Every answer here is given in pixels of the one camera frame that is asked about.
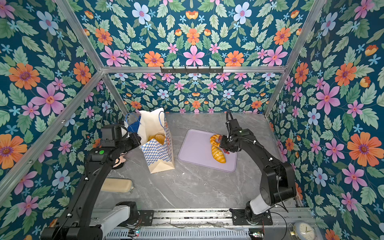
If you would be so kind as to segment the blue checkered paper bag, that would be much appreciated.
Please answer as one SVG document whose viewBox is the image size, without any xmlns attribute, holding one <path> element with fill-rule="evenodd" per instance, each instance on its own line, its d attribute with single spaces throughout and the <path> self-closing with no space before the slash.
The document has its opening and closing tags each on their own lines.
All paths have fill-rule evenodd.
<svg viewBox="0 0 384 240">
<path fill-rule="evenodd" d="M 172 135 L 163 108 L 154 111 L 139 111 L 141 116 L 138 135 L 142 138 L 140 149 L 151 174 L 175 169 Z M 163 134 L 166 137 L 164 145 L 154 137 Z"/>
</svg>

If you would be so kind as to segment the round sugared bread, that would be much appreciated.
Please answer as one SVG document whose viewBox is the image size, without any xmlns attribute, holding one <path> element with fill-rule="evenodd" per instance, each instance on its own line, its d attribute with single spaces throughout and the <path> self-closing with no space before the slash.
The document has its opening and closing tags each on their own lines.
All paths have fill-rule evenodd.
<svg viewBox="0 0 384 240">
<path fill-rule="evenodd" d="M 164 145 L 166 137 L 163 134 L 157 134 L 155 135 L 154 139 L 159 142 L 161 145 Z"/>
</svg>

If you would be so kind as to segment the lilac plastic tray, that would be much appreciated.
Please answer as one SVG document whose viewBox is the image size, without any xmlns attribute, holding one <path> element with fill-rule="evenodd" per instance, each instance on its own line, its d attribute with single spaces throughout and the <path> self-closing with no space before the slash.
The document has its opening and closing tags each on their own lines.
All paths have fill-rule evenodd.
<svg viewBox="0 0 384 240">
<path fill-rule="evenodd" d="M 180 149 L 178 159 L 185 163 L 195 164 L 223 172 L 232 173 L 236 169 L 237 153 L 224 154 L 225 163 L 220 163 L 212 156 L 210 138 L 214 133 L 188 130 Z"/>
</svg>

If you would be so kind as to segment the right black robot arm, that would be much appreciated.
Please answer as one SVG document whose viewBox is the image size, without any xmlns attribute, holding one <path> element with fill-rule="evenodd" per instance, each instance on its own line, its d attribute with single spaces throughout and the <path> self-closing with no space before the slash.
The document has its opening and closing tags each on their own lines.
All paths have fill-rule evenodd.
<svg viewBox="0 0 384 240">
<path fill-rule="evenodd" d="M 249 129 L 242 129 L 236 119 L 226 121 L 227 135 L 220 147 L 228 152 L 245 151 L 261 170 L 260 194 L 246 204 L 245 217 L 257 223 L 275 205 L 296 197 L 295 171 L 288 163 L 274 157 Z"/>
</svg>

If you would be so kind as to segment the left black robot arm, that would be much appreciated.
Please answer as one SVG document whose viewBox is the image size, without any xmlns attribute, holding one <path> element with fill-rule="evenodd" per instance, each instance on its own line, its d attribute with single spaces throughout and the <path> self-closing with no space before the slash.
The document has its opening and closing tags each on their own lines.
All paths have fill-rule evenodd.
<svg viewBox="0 0 384 240">
<path fill-rule="evenodd" d="M 92 213 L 103 183 L 115 165 L 116 159 L 140 145 L 136 133 L 123 138 L 110 137 L 102 140 L 103 147 L 90 151 L 85 173 L 79 185 L 53 227 L 42 231 L 42 240 L 102 240 L 122 223 L 134 225 L 139 222 L 136 203 L 118 203 L 106 217 L 92 222 Z"/>
</svg>

